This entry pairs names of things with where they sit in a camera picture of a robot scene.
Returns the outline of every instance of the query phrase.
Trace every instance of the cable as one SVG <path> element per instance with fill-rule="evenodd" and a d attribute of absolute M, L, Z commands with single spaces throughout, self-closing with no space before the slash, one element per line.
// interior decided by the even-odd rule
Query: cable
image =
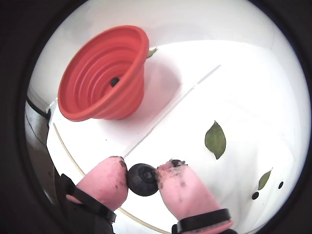
<path fill-rule="evenodd" d="M 35 137 L 38 139 L 38 141 L 39 141 L 44 147 L 47 147 L 47 146 L 37 137 L 37 135 L 35 134 L 35 131 L 34 131 L 33 127 L 31 126 L 30 122 L 29 122 L 29 119 L 28 119 L 28 116 L 27 116 L 26 112 L 25 112 L 25 116 L 26 116 L 27 122 L 28 122 L 28 124 L 29 124 L 31 130 L 33 131 Z"/>
<path fill-rule="evenodd" d="M 36 111 L 39 115 L 41 115 L 42 117 L 44 117 L 47 120 L 50 120 L 51 117 L 51 111 L 49 110 L 48 113 L 45 113 L 44 111 L 40 110 L 30 99 L 28 96 L 26 96 L 26 101 L 28 103 L 28 105 L 34 110 Z"/>

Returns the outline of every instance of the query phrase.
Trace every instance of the small leaf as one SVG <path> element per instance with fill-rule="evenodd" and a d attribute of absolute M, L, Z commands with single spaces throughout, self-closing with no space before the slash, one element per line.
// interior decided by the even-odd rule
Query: small leaf
<path fill-rule="evenodd" d="M 225 151 L 226 139 L 222 128 L 216 121 L 205 135 L 205 146 L 216 159 L 219 159 Z"/>
<path fill-rule="evenodd" d="M 270 174 L 271 174 L 272 169 L 271 169 L 269 172 L 266 172 L 266 173 L 261 177 L 261 179 L 259 180 L 258 190 L 261 190 L 261 189 L 264 188 L 264 186 L 266 185 L 266 183 L 267 183 L 268 180 L 269 180 L 269 177 L 270 177 Z"/>
<path fill-rule="evenodd" d="M 156 47 L 154 50 L 150 50 L 150 51 L 148 52 L 148 54 L 147 54 L 147 59 L 148 59 L 149 57 L 153 56 L 153 54 L 154 54 L 157 50 L 158 50 L 157 47 Z"/>

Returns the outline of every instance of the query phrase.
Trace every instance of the dark berry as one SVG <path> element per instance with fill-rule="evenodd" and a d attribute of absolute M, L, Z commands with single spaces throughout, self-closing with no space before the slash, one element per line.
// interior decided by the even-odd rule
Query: dark berry
<path fill-rule="evenodd" d="M 111 86 L 114 87 L 119 82 L 119 78 L 115 77 L 111 80 Z"/>
<path fill-rule="evenodd" d="M 258 192 L 255 192 L 255 193 L 253 194 L 252 199 L 253 199 L 253 200 L 256 200 L 258 197 L 259 197 L 259 193 L 258 193 Z"/>
<path fill-rule="evenodd" d="M 155 168 L 139 163 L 130 168 L 127 174 L 129 189 L 139 196 L 150 196 L 158 191 Z"/>

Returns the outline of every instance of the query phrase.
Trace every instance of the red collapsible silicone funnel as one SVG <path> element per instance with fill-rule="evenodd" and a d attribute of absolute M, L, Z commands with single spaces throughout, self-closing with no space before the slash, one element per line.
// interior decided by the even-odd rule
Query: red collapsible silicone funnel
<path fill-rule="evenodd" d="M 149 51 L 146 33 L 119 26 L 97 35 L 73 57 L 58 90 L 65 118 L 123 119 L 133 114 L 144 96 L 144 62 Z"/>

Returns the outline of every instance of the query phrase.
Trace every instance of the white table surface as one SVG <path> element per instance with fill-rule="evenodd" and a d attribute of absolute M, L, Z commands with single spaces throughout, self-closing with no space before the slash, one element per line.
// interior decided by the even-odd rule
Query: white table surface
<path fill-rule="evenodd" d="M 53 109 L 47 147 L 59 174 L 75 184 L 82 179 L 69 154 L 85 174 L 109 156 L 125 157 L 128 168 L 185 160 L 221 206 L 230 209 L 233 228 L 242 234 L 279 210 L 305 161 L 301 141 L 306 139 L 300 137 L 302 123 L 288 75 L 270 49 L 245 43 L 204 40 L 158 47 L 145 63 L 143 102 L 125 120 L 71 122 L 57 102 Z M 219 160 L 204 145 L 214 120 L 227 139 Z M 271 168 L 259 198 L 251 200 Z M 159 192 L 139 197 L 130 191 L 122 208 L 168 232 L 176 222 Z"/>

